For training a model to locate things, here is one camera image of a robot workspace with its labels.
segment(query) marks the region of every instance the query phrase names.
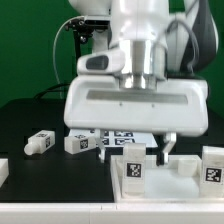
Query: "white plastic part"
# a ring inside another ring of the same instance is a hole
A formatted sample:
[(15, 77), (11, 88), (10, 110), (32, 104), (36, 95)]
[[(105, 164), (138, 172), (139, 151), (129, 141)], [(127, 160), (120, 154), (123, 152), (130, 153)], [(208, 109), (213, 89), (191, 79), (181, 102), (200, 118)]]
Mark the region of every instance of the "white plastic part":
[(169, 164), (156, 165), (155, 155), (146, 155), (144, 197), (123, 197), (123, 156), (111, 157), (111, 178), (116, 203), (152, 204), (152, 203), (204, 203), (200, 198), (200, 169), (195, 176), (181, 176), (178, 173), (180, 158), (195, 159), (201, 166), (201, 159), (195, 155), (170, 155)]
[(24, 152), (31, 156), (35, 153), (42, 154), (55, 144), (55, 132), (42, 130), (28, 139)]
[(98, 53), (108, 50), (108, 30), (102, 32), (93, 32), (92, 53)]
[(8, 159), (0, 159), (0, 187), (9, 175)]
[[(187, 11), (194, 0), (185, 0), (185, 11)], [(189, 14), (186, 13), (175, 13), (170, 16), (170, 21), (172, 19), (178, 19), (186, 23), (186, 25), (192, 29), (199, 9), (199, 1), (195, 3), (195, 6), (191, 9)], [(189, 41), (189, 34), (183, 26), (178, 26), (176, 30), (170, 32), (167, 35), (167, 45), (168, 45), (168, 57), (167, 57), (167, 67), (170, 71), (179, 71), (181, 62), (185, 53), (187, 43)]]
[[(179, 96), (184, 102), (172, 102)], [(112, 76), (82, 75), (70, 85), (64, 121), (69, 128), (199, 136), (208, 127), (206, 98), (203, 80), (169, 79), (152, 93), (121, 90)]]
[[(105, 70), (89, 70), (86, 68), (86, 63), (89, 59), (99, 56), (107, 56), (109, 64)], [(122, 50), (115, 48), (109, 51), (94, 53), (91, 55), (83, 56), (78, 60), (77, 71), (78, 74), (95, 74), (95, 75), (106, 75), (116, 72), (120, 72), (125, 65), (125, 54)]]
[(198, 171), (198, 160), (181, 157), (178, 161), (178, 173), (183, 177), (194, 177)]
[(173, 149), (174, 145), (177, 141), (177, 134), (176, 133), (166, 133), (163, 139), (164, 143), (166, 143), (165, 147), (163, 148), (162, 152), (164, 154), (164, 164), (168, 164), (169, 162), (169, 153)]
[(184, 0), (184, 7), (186, 12), (192, 7), (194, 2), (195, 0)]
[[(168, 0), (113, 0), (110, 46), (122, 40), (156, 41), (168, 25), (168, 19)], [(167, 47), (165, 37), (161, 38), (160, 44)]]
[(69, 0), (81, 15), (109, 15), (111, 0)]
[(224, 197), (224, 148), (203, 147), (201, 197)]
[(223, 224), (223, 203), (166, 200), (151, 203), (1, 203), (7, 224)]
[(102, 129), (95, 129), (94, 136), (95, 136), (96, 143), (97, 143), (98, 147), (100, 148), (99, 158), (100, 158), (101, 162), (104, 162), (104, 160), (105, 160), (105, 153), (106, 153), (106, 148), (105, 148), (105, 146), (103, 144), (104, 130), (102, 130)]
[(65, 151), (70, 154), (77, 154), (96, 148), (94, 137), (68, 136), (65, 137)]
[(125, 144), (123, 149), (122, 197), (139, 198), (144, 196), (145, 156), (145, 144)]

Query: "white block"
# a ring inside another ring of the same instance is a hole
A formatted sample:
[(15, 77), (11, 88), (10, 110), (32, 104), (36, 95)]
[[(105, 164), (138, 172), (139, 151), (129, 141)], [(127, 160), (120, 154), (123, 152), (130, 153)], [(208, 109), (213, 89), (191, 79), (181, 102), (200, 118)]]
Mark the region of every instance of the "white block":
[(94, 148), (96, 148), (94, 137), (83, 135), (65, 137), (65, 151), (70, 154), (77, 154)]
[(127, 143), (123, 149), (122, 197), (143, 197), (146, 145)]
[(28, 139), (24, 148), (27, 155), (42, 154), (55, 144), (55, 132), (42, 130)]
[(198, 161), (196, 158), (182, 157), (178, 160), (178, 173), (184, 177), (197, 175)]
[(203, 147), (200, 196), (224, 196), (224, 148)]
[(0, 187), (9, 175), (8, 159), (0, 159)]

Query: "white robot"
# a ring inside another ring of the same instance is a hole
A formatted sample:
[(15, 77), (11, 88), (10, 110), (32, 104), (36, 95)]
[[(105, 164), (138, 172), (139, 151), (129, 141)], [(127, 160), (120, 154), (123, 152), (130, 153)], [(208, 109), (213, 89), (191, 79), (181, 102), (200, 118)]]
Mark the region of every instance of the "white robot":
[(208, 86), (194, 77), (218, 49), (208, 0), (184, 0), (185, 12), (175, 14), (168, 0), (69, 2), (94, 41), (93, 53), (78, 61), (66, 125), (95, 129), (102, 161), (104, 130), (163, 134), (158, 164), (167, 163), (176, 135), (199, 136), (208, 127)]

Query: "black tabletop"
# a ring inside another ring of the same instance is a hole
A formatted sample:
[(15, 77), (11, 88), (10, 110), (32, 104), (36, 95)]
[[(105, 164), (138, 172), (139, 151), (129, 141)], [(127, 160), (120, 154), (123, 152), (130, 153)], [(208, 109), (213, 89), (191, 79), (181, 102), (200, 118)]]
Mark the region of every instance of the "black tabletop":
[[(65, 152), (63, 113), (63, 100), (19, 99), (0, 109), (0, 158), (9, 161), (0, 202), (114, 202), (110, 155), (122, 149), (108, 149), (105, 163), (98, 159), (99, 149)], [(41, 130), (55, 131), (55, 145), (42, 155), (27, 156), (28, 138)], [(172, 153), (200, 155), (203, 145), (224, 146), (224, 120), (211, 110), (205, 135), (178, 137)]]

